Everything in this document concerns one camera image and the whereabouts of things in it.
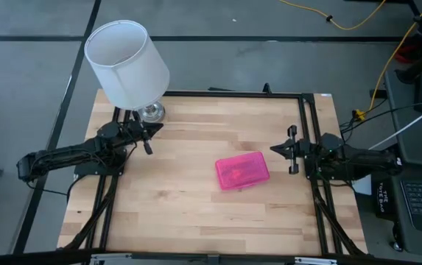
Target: pink box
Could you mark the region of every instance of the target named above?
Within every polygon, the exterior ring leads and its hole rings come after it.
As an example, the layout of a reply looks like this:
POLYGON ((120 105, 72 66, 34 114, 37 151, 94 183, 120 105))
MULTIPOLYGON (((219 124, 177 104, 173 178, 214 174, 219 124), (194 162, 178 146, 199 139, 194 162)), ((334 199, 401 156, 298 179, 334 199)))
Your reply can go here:
POLYGON ((220 188, 224 191, 253 186, 270 178, 261 152, 219 159, 216 170, 220 188))

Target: white lamp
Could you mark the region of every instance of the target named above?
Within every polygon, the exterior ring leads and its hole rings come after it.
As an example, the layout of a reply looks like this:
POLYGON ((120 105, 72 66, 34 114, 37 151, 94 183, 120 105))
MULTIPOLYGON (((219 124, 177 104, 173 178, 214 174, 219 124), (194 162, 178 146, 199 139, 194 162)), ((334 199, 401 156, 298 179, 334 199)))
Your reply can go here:
POLYGON ((169 84, 169 71, 145 28, 134 21, 114 21, 95 30, 85 56, 111 104, 137 110, 144 121, 165 113, 158 101, 169 84))

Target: wooden tabletop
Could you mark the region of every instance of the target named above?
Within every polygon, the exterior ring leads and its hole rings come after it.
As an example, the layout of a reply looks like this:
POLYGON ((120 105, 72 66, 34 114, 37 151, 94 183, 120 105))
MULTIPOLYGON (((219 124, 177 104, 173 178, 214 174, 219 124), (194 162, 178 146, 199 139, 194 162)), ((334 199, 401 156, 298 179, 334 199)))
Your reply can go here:
MULTIPOLYGON (((314 95, 322 133, 340 134, 330 95, 314 95)), ((107 250, 123 252, 218 252, 259 255, 320 255, 310 183, 303 163, 288 174, 289 161, 270 151, 286 130, 302 126, 296 99, 165 96, 164 127, 142 145, 119 178, 107 250), (215 161, 261 151, 270 180, 238 191, 221 191, 215 161)), ((86 138, 111 120, 114 107, 98 90, 86 138)), ((309 130, 314 141, 309 106, 309 130)), ((91 215, 97 176, 71 191, 58 246, 69 243, 91 215)), ((349 187, 332 187, 337 218, 355 244, 365 239, 349 187)), ((326 223, 329 249, 331 231, 326 223)), ((99 245, 102 220, 96 229, 99 245)))

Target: lamp base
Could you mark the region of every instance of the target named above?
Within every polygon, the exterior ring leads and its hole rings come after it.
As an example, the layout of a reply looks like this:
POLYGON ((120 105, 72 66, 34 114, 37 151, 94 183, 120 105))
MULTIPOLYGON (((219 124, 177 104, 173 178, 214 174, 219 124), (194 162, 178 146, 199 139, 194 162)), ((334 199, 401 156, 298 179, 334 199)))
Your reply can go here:
POLYGON ((138 110, 142 121, 145 122, 160 122, 165 117, 165 107, 159 102, 154 102, 140 110, 138 110))

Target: concrete floor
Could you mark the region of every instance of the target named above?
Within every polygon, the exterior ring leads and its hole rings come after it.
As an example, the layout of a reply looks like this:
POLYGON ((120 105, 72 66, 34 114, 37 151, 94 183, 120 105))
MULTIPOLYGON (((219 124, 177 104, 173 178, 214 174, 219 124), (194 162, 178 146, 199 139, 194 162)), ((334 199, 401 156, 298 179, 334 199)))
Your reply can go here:
MULTIPOLYGON (((0 0, 0 35, 81 36, 93 4, 94 0, 0 0)), ((314 0, 311 6, 348 26, 376 4, 314 0)), ((418 6, 422 10, 422 1, 418 6)), ((119 19, 142 23, 155 36, 402 36, 412 23, 412 13, 406 5, 386 4, 365 26, 346 32, 315 13, 276 0, 104 0, 94 27, 119 19)), ((274 91, 332 93, 340 123, 349 120, 354 108, 368 107, 368 91, 395 47, 395 43, 244 41, 155 45, 171 72, 169 89, 212 86, 260 91, 268 82, 274 91)), ((30 194, 17 180, 15 163, 26 153, 45 148, 79 46, 78 42, 0 42, 0 168, 5 170, 0 177, 0 255, 12 249, 30 194)), ((91 67, 83 62, 58 146, 83 141, 97 88, 91 67)), ((387 108, 385 103, 378 111, 387 108)), ((357 130, 350 143, 368 148, 391 133, 392 120, 384 116, 357 130)), ((51 172, 46 188, 66 191, 72 175, 73 169, 51 172)), ((393 251, 388 246, 391 224, 376 219, 366 198, 358 199, 370 254, 422 261, 421 256, 393 251)), ((43 194, 27 252, 56 247, 65 207, 65 197, 43 194)))

